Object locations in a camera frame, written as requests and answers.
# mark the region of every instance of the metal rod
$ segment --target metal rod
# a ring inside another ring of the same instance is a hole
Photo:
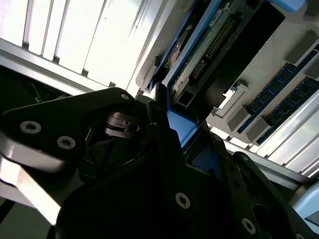
[[[43,53],[44,53],[45,42],[46,42],[46,38],[47,38],[47,35],[48,35],[48,30],[49,30],[49,25],[50,25],[50,20],[51,20],[51,14],[52,14],[52,9],[53,9],[53,3],[54,3],[54,0],[51,0],[50,1],[49,15],[48,15],[48,19],[46,21],[45,33],[44,33],[43,44],[42,44],[42,49],[41,49],[41,56],[43,56]]]
[[[70,5],[70,0],[66,0],[65,1],[65,5],[64,5],[61,25],[60,25],[60,29],[59,29],[58,39],[56,40],[56,45],[55,45],[55,50],[54,50],[54,57],[56,57],[57,54],[58,54],[60,40],[61,40],[61,37],[62,37],[63,26],[64,26],[64,23],[65,23],[66,14],[67,14],[68,9],[69,9],[69,5]]]
[[[90,43],[90,46],[89,46],[89,50],[88,50],[88,53],[86,54],[86,57],[85,57],[85,62],[84,62],[83,69],[84,69],[85,64],[86,64],[86,61],[87,61],[87,59],[88,59],[89,52],[90,52],[90,49],[91,49],[91,46],[92,46],[92,42],[93,42],[93,39],[94,39],[94,37],[95,37],[96,31],[97,31],[97,29],[98,29],[98,27],[99,27],[100,21],[101,21],[101,19],[102,19],[102,15],[103,15],[104,8],[105,8],[105,5],[106,5],[106,2],[107,2],[107,1],[108,1],[108,0],[104,0],[104,1],[103,1],[103,5],[102,5],[101,11],[100,11],[99,19],[98,19],[98,22],[96,23],[96,26],[95,26],[95,29],[94,29],[94,34],[93,34],[93,37],[92,37],[92,39],[91,39],[91,43]]]
[[[29,46],[29,33],[30,33],[32,9],[33,9],[33,0],[28,0],[27,7],[26,7],[26,14],[25,14],[23,40],[22,40],[22,46],[24,48],[28,48]]]

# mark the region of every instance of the blue plastic part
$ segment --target blue plastic part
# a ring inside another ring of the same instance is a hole
[[[212,153],[210,144],[199,154],[198,158],[193,162],[192,166],[206,172],[214,170],[215,177],[222,180],[222,172],[220,170],[218,155]]]
[[[183,63],[185,62],[186,58],[192,51],[197,40],[200,38],[203,31],[206,29],[207,25],[211,21],[216,10],[218,9],[220,2],[221,0],[212,0],[210,2],[204,15],[200,19],[197,27],[195,28],[187,44],[182,50],[180,56],[178,57],[177,62],[175,63],[173,68],[169,71],[166,78],[162,81],[162,83],[167,86],[167,116],[168,116],[169,126],[170,128],[176,130],[182,147],[184,147],[186,143],[189,141],[189,139],[195,134],[195,132],[198,129],[198,125],[196,122],[191,121],[190,119],[186,118],[182,114],[175,112],[171,108],[170,84],[172,83],[172,80],[176,77],[178,71],[181,69]]]
[[[306,0],[269,0],[288,12],[298,11],[306,2]]]
[[[170,128],[176,130],[179,142],[181,146],[184,147],[189,139],[196,133],[198,129],[197,124],[171,110],[167,111],[167,117]]]
[[[162,81],[162,83],[165,86],[168,86],[168,84],[177,76],[177,73],[183,66],[183,63],[189,56],[190,52],[192,51],[193,47],[197,43],[198,39],[206,29],[207,25],[210,23],[212,17],[214,16],[215,12],[218,9],[218,6],[220,4],[221,0],[211,0],[210,4],[208,5],[204,15],[201,17],[199,23],[197,24],[195,30],[193,31],[192,35],[190,36],[188,42],[184,46],[182,52],[180,53],[176,63],[171,68],[169,73],[166,75],[165,79]]]

